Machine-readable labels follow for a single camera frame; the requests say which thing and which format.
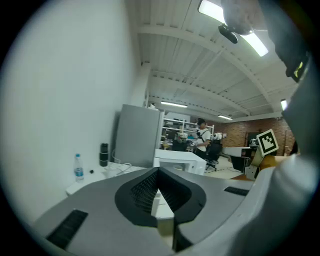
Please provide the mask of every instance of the brick wall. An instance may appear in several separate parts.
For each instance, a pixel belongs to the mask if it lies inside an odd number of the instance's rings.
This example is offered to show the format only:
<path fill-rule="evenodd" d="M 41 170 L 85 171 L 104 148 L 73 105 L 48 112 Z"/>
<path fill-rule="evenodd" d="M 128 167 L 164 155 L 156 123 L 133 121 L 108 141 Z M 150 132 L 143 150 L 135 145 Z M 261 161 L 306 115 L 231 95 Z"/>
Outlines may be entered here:
<path fill-rule="evenodd" d="M 281 118 L 260 119 L 253 121 L 218 123 L 207 121 L 209 126 L 214 125 L 215 133 L 224 133 L 226 138 L 223 138 L 221 143 L 224 147 L 244 147 L 247 145 L 247 133 L 265 132 L 272 129 L 279 145 L 277 150 L 278 156 L 283 156 L 284 152 L 288 155 L 295 142 L 295 137 L 290 130 L 287 122 Z"/>

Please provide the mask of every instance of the white countertop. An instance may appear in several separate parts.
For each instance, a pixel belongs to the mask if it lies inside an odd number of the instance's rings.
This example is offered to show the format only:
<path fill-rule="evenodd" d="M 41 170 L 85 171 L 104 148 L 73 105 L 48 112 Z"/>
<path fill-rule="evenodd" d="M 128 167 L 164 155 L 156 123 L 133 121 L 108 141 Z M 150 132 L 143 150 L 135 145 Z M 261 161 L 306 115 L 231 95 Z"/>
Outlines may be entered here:
<path fill-rule="evenodd" d="M 242 157 L 242 150 L 250 150 L 249 146 L 229 146 L 223 147 L 222 153 L 232 157 Z"/>
<path fill-rule="evenodd" d="M 156 149 L 154 152 L 154 157 L 162 158 L 162 159 L 181 160 L 181 161 L 205 162 L 205 160 L 203 160 L 201 157 L 195 155 L 192 152 L 171 151 L 171 150 L 163 150 L 163 149 Z"/>
<path fill-rule="evenodd" d="M 85 187 L 86 185 L 115 177 L 118 173 L 121 172 L 120 169 L 123 171 L 125 170 L 124 173 L 144 169 L 143 167 L 138 166 L 131 166 L 130 168 L 128 167 L 128 165 L 122 165 L 115 162 L 108 162 L 107 168 L 97 166 L 93 169 L 93 173 L 88 173 L 84 175 L 84 180 L 82 182 L 74 182 L 65 191 L 67 195 L 70 196 L 77 192 L 79 189 Z M 155 196 L 151 214 L 157 219 L 171 219 L 174 217 L 174 213 L 171 211 L 169 205 L 167 204 L 166 200 L 164 199 L 159 190 Z"/>

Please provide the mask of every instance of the gray refrigerator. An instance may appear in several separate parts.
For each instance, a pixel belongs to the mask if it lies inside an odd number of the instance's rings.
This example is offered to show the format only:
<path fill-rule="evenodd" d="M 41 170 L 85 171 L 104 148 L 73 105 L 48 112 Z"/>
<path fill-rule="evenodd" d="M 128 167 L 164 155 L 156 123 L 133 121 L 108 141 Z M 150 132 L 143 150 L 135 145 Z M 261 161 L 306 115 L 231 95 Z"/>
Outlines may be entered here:
<path fill-rule="evenodd" d="M 153 167 L 161 142 L 164 112 L 133 105 L 122 106 L 115 142 L 115 158 L 121 164 Z"/>

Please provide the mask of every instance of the white ceiling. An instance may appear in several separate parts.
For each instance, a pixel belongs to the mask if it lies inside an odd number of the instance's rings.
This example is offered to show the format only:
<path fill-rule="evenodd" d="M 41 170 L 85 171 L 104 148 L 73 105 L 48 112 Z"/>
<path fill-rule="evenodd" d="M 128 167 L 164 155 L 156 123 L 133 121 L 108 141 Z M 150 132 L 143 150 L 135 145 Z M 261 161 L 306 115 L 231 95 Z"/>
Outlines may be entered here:
<path fill-rule="evenodd" d="M 187 104 L 185 110 L 233 119 L 281 111 L 297 84 L 286 77 L 266 31 L 260 57 L 240 36 L 232 44 L 220 22 L 198 12 L 200 0 L 136 0 L 141 62 L 151 63 L 149 100 Z"/>

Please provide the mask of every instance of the black thermos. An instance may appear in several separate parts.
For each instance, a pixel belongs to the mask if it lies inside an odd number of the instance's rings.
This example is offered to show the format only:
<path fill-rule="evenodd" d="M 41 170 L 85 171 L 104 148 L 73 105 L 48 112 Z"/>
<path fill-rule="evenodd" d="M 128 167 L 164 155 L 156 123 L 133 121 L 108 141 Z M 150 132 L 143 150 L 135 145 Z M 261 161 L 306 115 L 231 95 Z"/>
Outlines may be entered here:
<path fill-rule="evenodd" d="M 108 143 L 102 143 L 100 146 L 100 165 L 105 167 L 108 165 Z"/>

